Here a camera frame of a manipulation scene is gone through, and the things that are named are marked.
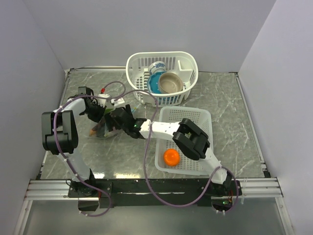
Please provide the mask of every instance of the blue plate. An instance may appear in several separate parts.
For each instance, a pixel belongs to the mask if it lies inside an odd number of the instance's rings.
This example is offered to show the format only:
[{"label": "blue plate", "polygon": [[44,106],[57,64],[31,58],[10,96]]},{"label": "blue plate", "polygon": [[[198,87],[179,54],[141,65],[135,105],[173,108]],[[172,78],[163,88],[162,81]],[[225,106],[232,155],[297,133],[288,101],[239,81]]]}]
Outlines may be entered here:
[{"label": "blue plate", "polygon": [[160,76],[165,73],[163,72],[157,72],[155,74],[152,74],[148,79],[148,90],[154,94],[162,94],[160,90],[158,89],[158,81],[160,79]]}]

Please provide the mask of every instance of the perforated plastic bin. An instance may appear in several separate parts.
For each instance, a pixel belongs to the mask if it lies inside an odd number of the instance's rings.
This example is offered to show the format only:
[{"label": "perforated plastic bin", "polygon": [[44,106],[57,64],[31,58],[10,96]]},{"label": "perforated plastic bin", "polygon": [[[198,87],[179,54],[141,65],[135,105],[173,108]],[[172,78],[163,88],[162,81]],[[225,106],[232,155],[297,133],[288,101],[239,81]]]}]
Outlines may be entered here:
[{"label": "perforated plastic bin", "polygon": [[[190,90],[198,80],[198,66],[194,57],[183,51],[134,54],[129,57],[126,64],[126,76],[132,88],[148,91],[147,82],[150,77],[148,67],[155,61],[163,61],[166,64],[166,71],[175,73],[183,83],[183,89],[180,92],[154,94],[158,105],[160,107],[179,105],[183,98],[187,99]],[[134,95],[142,104],[151,103],[153,106],[156,106],[155,101],[148,94],[134,92]]]},{"label": "perforated plastic bin", "polygon": [[[209,136],[210,147],[213,148],[212,120],[211,114],[207,110],[180,106],[164,107],[160,111],[159,121],[177,122],[181,121],[183,118],[188,118],[198,125]],[[163,154],[169,148],[176,149],[179,152],[180,163],[177,166],[168,166],[164,163]],[[157,169],[169,173],[207,175],[207,173],[199,165],[198,161],[191,160],[183,155],[174,141],[157,139],[155,165]]]}]

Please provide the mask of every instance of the orange ball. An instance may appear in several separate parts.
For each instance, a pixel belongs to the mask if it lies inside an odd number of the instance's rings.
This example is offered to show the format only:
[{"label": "orange ball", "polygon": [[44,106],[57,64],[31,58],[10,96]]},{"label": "orange ball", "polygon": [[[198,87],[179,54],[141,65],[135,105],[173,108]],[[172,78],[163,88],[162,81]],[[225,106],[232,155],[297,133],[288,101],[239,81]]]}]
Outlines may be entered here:
[{"label": "orange ball", "polygon": [[164,162],[169,166],[176,166],[180,162],[179,153],[175,149],[168,149],[163,154]]}]

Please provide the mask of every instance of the gray marble tabletop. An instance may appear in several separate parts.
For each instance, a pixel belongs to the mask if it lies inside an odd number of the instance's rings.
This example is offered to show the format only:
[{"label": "gray marble tabletop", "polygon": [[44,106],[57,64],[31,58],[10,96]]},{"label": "gray marble tabletop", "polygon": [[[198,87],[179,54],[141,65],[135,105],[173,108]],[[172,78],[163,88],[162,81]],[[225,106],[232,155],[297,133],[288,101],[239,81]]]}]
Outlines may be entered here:
[{"label": "gray marble tabletop", "polygon": [[[88,86],[94,90],[95,94],[98,94],[101,88],[111,81],[122,81],[126,84],[127,90],[131,89],[124,72],[71,71],[63,103],[69,96],[77,94],[79,86]],[[120,84],[113,84],[106,89],[106,93],[115,96],[122,90]],[[152,116],[154,107],[140,104],[133,94],[127,95],[124,99],[132,107],[137,107],[134,113],[135,117],[150,118]],[[197,84],[181,105],[206,109],[211,113],[214,153],[222,165],[233,171],[236,177],[264,177],[234,73],[199,72]],[[95,123],[86,116],[78,117],[76,125],[79,135],[78,149],[82,152],[85,163],[92,169],[96,178],[144,178],[145,140],[132,139],[123,132],[105,140],[90,137],[89,131]],[[152,139],[147,157],[149,178],[198,177],[158,170],[154,162],[155,150],[156,140]],[[70,174],[63,162],[48,153],[41,179],[68,178],[70,178]]]}]

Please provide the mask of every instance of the beige bowl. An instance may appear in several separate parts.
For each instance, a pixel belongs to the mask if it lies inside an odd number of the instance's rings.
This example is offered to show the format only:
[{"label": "beige bowl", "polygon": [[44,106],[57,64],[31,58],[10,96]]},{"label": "beige bowl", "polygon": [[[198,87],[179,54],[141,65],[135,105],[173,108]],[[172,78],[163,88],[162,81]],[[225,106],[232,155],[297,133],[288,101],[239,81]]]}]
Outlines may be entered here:
[{"label": "beige bowl", "polygon": [[165,72],[160,76],[158,89],[161,93],[176,93],[182,91],[181,79],[172,72]]}]

